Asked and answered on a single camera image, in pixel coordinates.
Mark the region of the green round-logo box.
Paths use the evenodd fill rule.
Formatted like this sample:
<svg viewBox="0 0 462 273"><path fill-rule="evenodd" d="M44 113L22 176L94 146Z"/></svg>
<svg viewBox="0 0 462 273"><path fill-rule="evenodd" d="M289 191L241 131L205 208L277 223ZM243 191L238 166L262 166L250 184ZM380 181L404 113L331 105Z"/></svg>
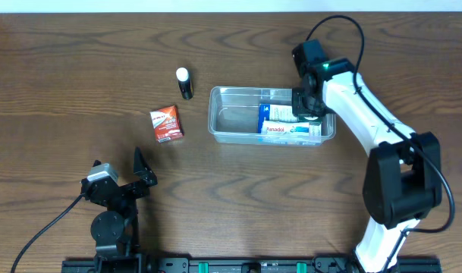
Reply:
<svg viewBox="0 0 462 273"><path fill-rule="evenodd" d="M303 118L305 121L308 121L310 123L322 123L322 117L317 117L317 116L309 116L309 117L304 117Z"/></svg>

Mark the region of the large blue white medicine box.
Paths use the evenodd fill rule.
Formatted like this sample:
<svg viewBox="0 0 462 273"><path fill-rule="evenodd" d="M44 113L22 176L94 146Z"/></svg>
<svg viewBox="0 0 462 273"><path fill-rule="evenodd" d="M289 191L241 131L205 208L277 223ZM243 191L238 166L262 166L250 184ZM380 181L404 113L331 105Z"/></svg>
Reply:
<svg viewBox="0 0 462 273"><path fill-rule="evenodd" d="M290 105L261 104L259 106L258 133L260 133L263 121L307 122L310 125L310 135L302 137L320 137L322 135L322 123L310 123L293 115Z"/></svg>

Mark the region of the white Panadol box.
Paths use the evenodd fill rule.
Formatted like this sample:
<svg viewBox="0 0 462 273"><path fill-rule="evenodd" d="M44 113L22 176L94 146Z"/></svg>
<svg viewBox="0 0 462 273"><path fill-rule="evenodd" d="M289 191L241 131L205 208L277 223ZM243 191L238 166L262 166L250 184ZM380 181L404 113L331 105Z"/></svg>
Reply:
<svg viewBox="0 0 462 273"><path fill-rule="evenodd" d="M310 125L307 122L263 121L260 133L273 136L309 136Z"/></svg>

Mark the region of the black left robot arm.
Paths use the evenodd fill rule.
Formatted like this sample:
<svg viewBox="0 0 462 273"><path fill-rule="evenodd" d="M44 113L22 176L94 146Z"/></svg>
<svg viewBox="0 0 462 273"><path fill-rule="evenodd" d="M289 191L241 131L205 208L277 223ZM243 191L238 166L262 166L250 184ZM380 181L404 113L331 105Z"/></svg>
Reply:
<svg viewBox="0 0 462 273"><path fill-rule="evenodd" d="M149 195L157 178L140 148L134 151L137 180L118 185L118 173L109 163L95 161L81 181L81 194L93 204L106 208L90 227L96 242L96 272L145 272L146 258L139 253L137 200Z"/></svg>

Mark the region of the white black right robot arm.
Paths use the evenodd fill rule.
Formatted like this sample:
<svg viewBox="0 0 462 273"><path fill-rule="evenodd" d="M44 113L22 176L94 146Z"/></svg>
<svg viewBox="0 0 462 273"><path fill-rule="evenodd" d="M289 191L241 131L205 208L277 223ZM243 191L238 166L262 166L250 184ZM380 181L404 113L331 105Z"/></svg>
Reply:
<svg viewBox="0 0 462 273"><path fill-rule="evenodd" d="M368 155L363 200L370 218L347 270L397 270L407 236L420 232L419 222L442 201L439 141L399 121L346 58L293 57L302 80L292 93L294 114L335 113Z"/></svg>

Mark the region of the clear plastic container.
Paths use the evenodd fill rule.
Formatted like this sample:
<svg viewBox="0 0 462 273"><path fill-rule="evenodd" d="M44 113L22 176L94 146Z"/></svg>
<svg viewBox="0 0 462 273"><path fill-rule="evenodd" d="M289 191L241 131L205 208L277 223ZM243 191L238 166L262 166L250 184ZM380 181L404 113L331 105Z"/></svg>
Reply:
<svg viewBox="0 0 462 273"><path fill-rule="evenodd" d="M336 115L322 118L321 136L273 136L258 133L261 104L290 105L291 89L216 86L209 100L209 132L220 143L318 146L336 133Z"/></svg>

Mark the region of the red medicine box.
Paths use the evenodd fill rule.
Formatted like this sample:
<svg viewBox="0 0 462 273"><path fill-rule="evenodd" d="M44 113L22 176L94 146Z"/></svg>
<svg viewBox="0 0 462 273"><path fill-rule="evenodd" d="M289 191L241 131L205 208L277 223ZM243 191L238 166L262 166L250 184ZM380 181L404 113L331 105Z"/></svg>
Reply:
<svg viewBox="0 0 462 273"><path fill-rule="evenodd" d="M149 115L156 140L159 143L180 139L184 136L178 109L175 105L151 111Z"/></svg>

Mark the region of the dark bottle white cap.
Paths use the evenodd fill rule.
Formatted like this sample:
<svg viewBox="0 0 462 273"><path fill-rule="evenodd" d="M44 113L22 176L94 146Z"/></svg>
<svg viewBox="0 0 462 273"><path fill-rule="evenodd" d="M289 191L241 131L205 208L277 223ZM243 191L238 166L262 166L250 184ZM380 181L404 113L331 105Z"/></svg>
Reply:
<svg viewBox="0 0 462 273"><path fill-rule="evenodd" d="M190 79L190 73L185 67L180 67L176 70L176 77L178 79L178 86L181 95L184 99L190 100L193 98L193 87Z"/></svg>

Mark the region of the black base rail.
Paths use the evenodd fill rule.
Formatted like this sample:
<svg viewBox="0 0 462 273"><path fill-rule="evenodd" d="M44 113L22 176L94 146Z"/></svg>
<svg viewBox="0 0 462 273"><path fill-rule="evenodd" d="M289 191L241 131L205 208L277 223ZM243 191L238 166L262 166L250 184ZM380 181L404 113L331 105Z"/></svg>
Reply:
<svg viewBox="0 0 462 273"><path fill-rule="evenodd" d="M157 272L157 273L340 273L360 272L345 257L320 256L301 260L243 260L167 258L143 264L142 259L124 261L64 261L62 273L74 272Z"/></svg>

